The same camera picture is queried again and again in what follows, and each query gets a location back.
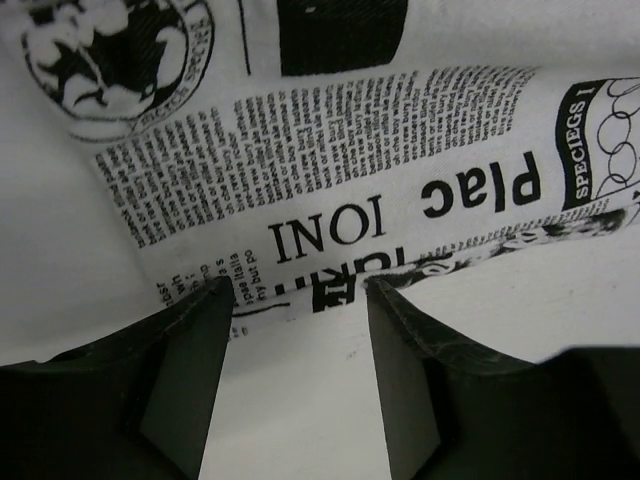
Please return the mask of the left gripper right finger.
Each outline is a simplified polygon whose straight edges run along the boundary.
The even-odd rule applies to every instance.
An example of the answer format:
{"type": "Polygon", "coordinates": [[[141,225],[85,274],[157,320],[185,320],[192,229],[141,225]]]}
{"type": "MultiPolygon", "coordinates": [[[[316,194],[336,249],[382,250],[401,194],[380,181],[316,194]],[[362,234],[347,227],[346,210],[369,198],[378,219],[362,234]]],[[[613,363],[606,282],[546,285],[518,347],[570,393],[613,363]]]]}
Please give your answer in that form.
{"type": "Polygon", "coordinates": [[[383,281],[366,288],[395,479],[635,479],[639,351],[573,348],[541,363],[491,349],[383,281]]]}

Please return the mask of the newspaper print trousers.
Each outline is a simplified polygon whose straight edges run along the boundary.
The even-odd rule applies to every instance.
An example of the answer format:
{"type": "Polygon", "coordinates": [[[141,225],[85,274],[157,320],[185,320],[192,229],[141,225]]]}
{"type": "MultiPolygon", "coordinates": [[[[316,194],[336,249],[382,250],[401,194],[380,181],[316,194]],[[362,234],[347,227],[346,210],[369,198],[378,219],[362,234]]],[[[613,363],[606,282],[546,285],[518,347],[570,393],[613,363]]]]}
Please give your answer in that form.
{"type": "Polygon", "coordinates": [[[164,304],[321,312],[638,219],[635,1],[5,1],[164,304]]]}

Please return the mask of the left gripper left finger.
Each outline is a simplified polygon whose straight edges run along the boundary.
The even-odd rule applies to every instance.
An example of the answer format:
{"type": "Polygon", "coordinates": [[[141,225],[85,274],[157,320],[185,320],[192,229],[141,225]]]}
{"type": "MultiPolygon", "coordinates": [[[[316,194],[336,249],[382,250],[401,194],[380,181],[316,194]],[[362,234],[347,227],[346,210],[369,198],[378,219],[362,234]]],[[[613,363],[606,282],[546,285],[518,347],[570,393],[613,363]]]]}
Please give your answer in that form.
{"type": "Polygon", "coordinates": [[[195,479],[231,327],[231,281],[51,360],[1,370],[5,479],[195,479]]]}

